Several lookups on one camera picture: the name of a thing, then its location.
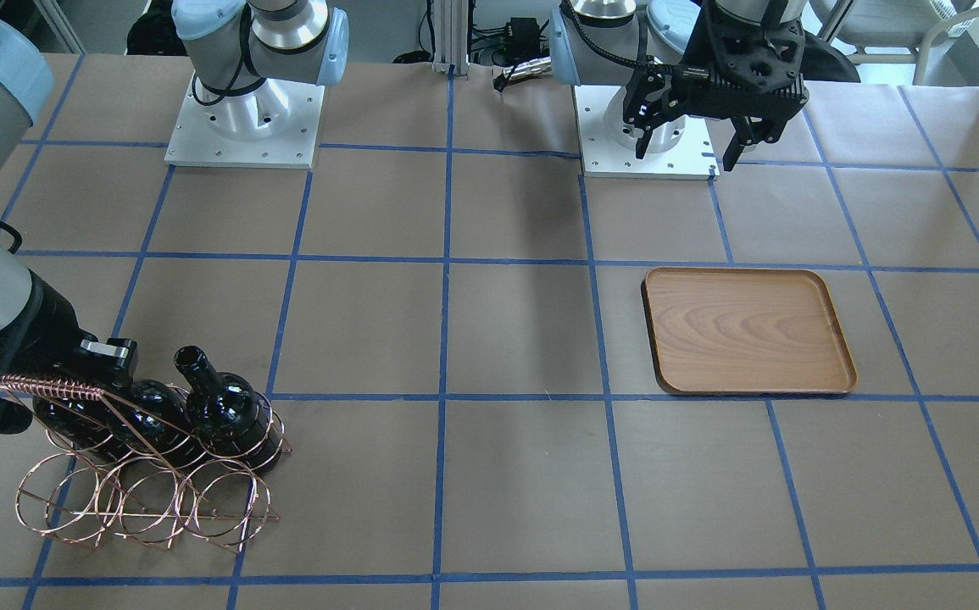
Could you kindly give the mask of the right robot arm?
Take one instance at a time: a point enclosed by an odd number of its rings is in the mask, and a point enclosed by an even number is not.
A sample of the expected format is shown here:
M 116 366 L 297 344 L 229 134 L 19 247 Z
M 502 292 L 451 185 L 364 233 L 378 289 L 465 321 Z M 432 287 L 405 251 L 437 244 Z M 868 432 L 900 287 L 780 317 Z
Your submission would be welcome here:
M 172 166 L 307 169 L 323 89 L 348 62 L 348 15 L 324 1 L 175 1 L 171 16 L 194 73 L 166 162 Z M 0 20 L 0 169 L 38 120 L 53 73 L 38 47 Z M 0 385 L 6 375 L 65 372 L 130 384 L 128 348 L 97 342 L 69 302 L 0 244 Z M 0 434 L 31 411 L 0 398 Z

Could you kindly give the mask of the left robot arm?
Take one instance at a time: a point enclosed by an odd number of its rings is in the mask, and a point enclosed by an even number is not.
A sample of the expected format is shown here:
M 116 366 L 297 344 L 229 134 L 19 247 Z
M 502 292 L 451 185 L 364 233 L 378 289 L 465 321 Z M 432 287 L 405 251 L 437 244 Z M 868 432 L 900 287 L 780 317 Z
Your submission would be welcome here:
M 563 1 L 551 69 L 573 89 L 583 173 L 714 179 L 779 141 L 809 93 L 800 1 Z

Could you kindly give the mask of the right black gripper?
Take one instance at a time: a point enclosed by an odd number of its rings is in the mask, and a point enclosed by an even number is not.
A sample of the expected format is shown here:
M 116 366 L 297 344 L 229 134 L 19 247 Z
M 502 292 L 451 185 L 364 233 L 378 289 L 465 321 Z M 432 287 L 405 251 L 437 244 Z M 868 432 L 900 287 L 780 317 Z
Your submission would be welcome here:
M 43 377 L 56 363 L 74 356 L 74 378 L 86 385 L 126 395 L 134 383 L 139 344 L 129 337 L 92 339 L 79 328 L 75 310 L 63 295 L 31 273 L 31 297 L 0 330 L 0 382 L 6 374 Z M 33 416 L 24 406 L 0 398 L 0 433 L 21 433 Z

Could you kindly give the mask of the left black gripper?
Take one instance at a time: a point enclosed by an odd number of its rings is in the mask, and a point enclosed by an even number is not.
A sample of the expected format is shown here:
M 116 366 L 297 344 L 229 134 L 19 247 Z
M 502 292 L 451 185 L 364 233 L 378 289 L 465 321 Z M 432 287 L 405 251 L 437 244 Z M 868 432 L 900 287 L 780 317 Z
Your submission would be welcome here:
M 669 97 L 680 72 L 684 113 L 731 121 L 723 170 L 733 171 L 749 147 L 778 142 L 782 123 L 809 100 L 803 8 L 803 1 L 702 1 L 682 69 L 642 64 L 626 85 L 622 121 L 637 133 L 636 158 L 645 158 L 657 129 L 670 125 L 669 147 L 683 134 L 684 117 L 671 112 Z

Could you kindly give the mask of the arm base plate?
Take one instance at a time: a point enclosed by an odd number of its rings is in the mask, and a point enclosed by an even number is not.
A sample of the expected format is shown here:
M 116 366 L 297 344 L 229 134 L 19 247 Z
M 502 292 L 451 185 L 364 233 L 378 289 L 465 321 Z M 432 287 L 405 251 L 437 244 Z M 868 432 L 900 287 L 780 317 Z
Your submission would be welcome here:
M 624 179 L 709 180 L 718 162 L 701 117 L 683 116 L 657 127 L 644 158 L 636 156 L 641 131 L 620 119 L 621 86 L 574 86 L 583 173 Z
M 219 96 L 193 78 L 164 161 L 176 167 L 311 169 L 323 86 L 252 78 L 244 94 Z

